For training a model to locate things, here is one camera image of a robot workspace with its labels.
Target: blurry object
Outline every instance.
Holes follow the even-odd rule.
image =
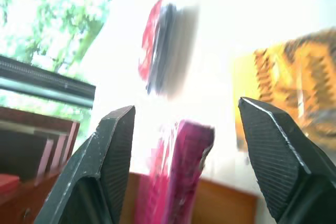
[[[336,167],[289,114],[241,98],[248,153],[270,214],[277,223],[336,223]]]
[[[43,136],[54,142],[48,170],[62,166],[72,155],[79,126],[78,122],[0,106],[0,129],[30,134],[32,138]]]
[[[166,72],[175,52],[177,8],[159,0],[152,8],[142,38],[145,57],[139,61],[139,74],[147,82],[148,94],[163,92]]]
[[[20,183],[20,178],[10,174],[0,174],[0,195],[15,190]]]
[[[317,144],[336,150],[336,30],[322,31],[235,59],[234,99],[269,102]],[[238,107],[239,147],[246,149]]]
[[[34,223],[119,223],[135,108],[115,110],[73,154]]]
[[[88,137],[87,134],[91,119],[91,109],[86,109],[80,106],[74,106],[71,104],[56,102],[53,100],[47,100],[32,95],[16,93],[7,90],[0,90],[0,104],[3,106],[0,106],[0,111],[2,111],[2,109],[8,110],[10,108],[14,109],[15,111],[20,111],[21,113],[28,112],[33,115],[46,115],[48,116],[45,119],[46,123],[49,121],[49,117],[65,120],[67,122],[70,122],[70,125],[72,125],[73,122],[78,122],[79,126],[80,123],[78,134],[76,136],[76,147],[81,145]],[[47,131],[48,134],[52,132],[56,134],[66,132],[66,135],[68,135],[70,133],[70,131],[68,131],[69,129],[63,131],[62,129],[53,128],[53,126],[49,128],[47,125],[45,127],[33,126],[33,128],[34,132],[38,132],[39,130],[42,130],[44,132],[45,130],[50,129],[51,131]]]
[[[150,174],[140,181],[135,224],[187,224],[214,130],[182,121],[160,135]]]

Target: red book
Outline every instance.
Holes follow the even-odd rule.
[[[9,174],[0,174],[0,195],[10,193],[19,185],[20,179],[18,176]]]

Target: red object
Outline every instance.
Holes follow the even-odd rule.
[[[9,174],[0,174],[0,194],[14,191],[20,183],[18,176]]]
[[[139,75],[142,80],[148,81],[149,72],[152,64],[153,44],[155,39],[155,30],[158,24],[162,0],[159,0],[152,8],[145,31],[142,36],[142,48],[146,51],[145,58],[139,59]]]
[[[149,176],[139,185],[135,224],[190,223],[195,192],[214,130],[181,121],[163,130]]]

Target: tree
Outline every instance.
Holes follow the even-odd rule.
[[[73,71],[85,56],[109,14],[109,0],[0,0],[0,53],[49,71],[85,80]],[[50,106],[27,96],[9,104],[12,93],[0,93],[1,105],[60,116],[88,128],[90,111],[71,105]]]

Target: pink object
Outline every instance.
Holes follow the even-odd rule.
[[[62,160],[61,160],[60,165],[65,164],[66,161],[68,160],[68,158],[70,158],[69,155],[71,155],[71,153],[69,153],[69,152],[70,152],[70,149],[71,149],[71,151],[72,151],[74,142],[75,142],[75,140],[76,140],[76,139],[74,138],[74,136],[75,136],[75,131],[76,131],[77,127],[78,127],[78,123],[72,123],[72,127],[71,127],[70,134],[69,134],[69,137],[68,137],[68,143],[67,143],[66,149],[65,149],[65,151],[64,151],[64,156],[63,156],[63,158],[62,158]]]
[[[182,121],[164,130],[140,181],[135,224],[187,224],[214,130]]]
[[[60,135],[58,138],[54,158],[52,159],[52,163],[51,163],[51,168],[50,168],[51,171],[55,171],[59,167],[62,149],[63,149],[63,145],[64,145],[66,137],[67,136],[65,135]]]
[[[156,25],[159,21],[160,9],[163,0],[159,0],[151,9],[145,31],[142,35],[142,48],[146,51],[143,59],[139,59],[138,71],[142,80],[148,81],[152,66],[153,45],[155,39]]]

